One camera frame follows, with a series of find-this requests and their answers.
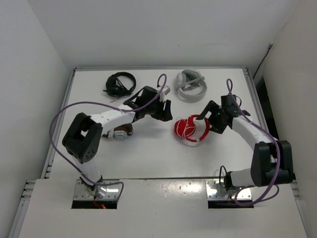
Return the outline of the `red headphones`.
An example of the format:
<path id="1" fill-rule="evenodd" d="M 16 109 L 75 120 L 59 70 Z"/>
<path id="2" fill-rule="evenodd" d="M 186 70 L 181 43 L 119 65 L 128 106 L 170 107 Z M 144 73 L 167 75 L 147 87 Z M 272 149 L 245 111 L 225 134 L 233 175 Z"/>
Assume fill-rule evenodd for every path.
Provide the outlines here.
<path id="1" fill-rule="evenodd" d="M 196 132 L 196 125 L 194 120 L 197 119 L 198 115 L 190 115 L 188 118 L 177 118 L 173 126 L 173 131 L 175 135 L 182 138 L 186 142 L 200 143 L 205 140 L 210 131 L 210 124 L 207 118 L 204 118 L 205 130 L 203 134 L 198 139 L 193 139 L 192 136 Z"/>

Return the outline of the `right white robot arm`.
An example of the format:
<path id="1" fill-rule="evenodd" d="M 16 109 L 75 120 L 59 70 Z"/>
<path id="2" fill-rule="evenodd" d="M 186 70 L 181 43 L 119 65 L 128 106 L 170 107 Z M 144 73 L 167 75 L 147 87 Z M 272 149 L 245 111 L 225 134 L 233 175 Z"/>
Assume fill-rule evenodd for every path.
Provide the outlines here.
<path id="1" fill-rule="evenodd" d="M 229 171 L 223 178 L 226 190 L 245 186 L 288 184 L 294 180 L 292 148 L 288 141 L 277 140 L 251 121 L 251 115 L 241 110 L 236 95 L 221 97 L 221 104 L 209 101 L 197 119 L 206 119 L 210 131 L 222 134 L 229 127 L 239 134 L 253 150 L 248 169 Z"/>

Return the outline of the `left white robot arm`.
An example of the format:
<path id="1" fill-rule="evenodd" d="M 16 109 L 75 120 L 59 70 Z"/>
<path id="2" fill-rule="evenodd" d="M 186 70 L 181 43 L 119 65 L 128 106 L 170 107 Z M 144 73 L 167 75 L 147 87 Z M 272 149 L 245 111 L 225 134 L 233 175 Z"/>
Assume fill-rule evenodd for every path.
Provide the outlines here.
<path id="1" fill-rule="evenodd" d="M 62 145 L 75 159 L 80 170 L 80 179 L 89 191 L 95 192 L 103 180 L 93 161 L 102 136 L 112 132 L 113 137 L 127 138 L 133 133 L 133 129 L 126 132 L 117 128 L 130 126 L 146 115 L 161 121 L 172 120 L 171 101 L 166 99 L 169 92 L 168 86 L 145 86 L 115 109 L 94 115 L 76 115 Z"/>

